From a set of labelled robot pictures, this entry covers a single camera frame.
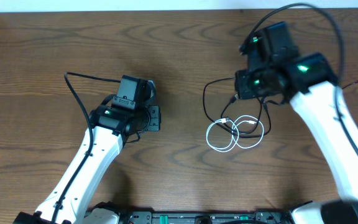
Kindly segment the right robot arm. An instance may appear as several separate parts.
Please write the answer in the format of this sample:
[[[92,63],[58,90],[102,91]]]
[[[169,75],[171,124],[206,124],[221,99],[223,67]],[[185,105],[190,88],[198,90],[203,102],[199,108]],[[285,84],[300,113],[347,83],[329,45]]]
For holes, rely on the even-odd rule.
[[[305,122],[334,177],[339,199],[308,202],[293,223],[358,223],[358,127],[337,76],[322,54],[301,56],[284,22],[252,32],[241,47],[247,68],[236,73],[242,100],[282,95]]]

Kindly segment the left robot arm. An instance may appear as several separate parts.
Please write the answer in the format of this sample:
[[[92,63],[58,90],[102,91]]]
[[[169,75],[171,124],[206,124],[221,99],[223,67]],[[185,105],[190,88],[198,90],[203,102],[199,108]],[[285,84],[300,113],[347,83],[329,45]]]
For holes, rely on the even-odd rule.
[[[112,161],[131,135],[159,131],[160,108],[154,105],[152,80],[124,75],[116,94],[108,95],[92,112],[85,111],[87,129],[81,146],[51,194],[33,214],[20,212],[15,223],[112,223],[119,212],[88,205]]]

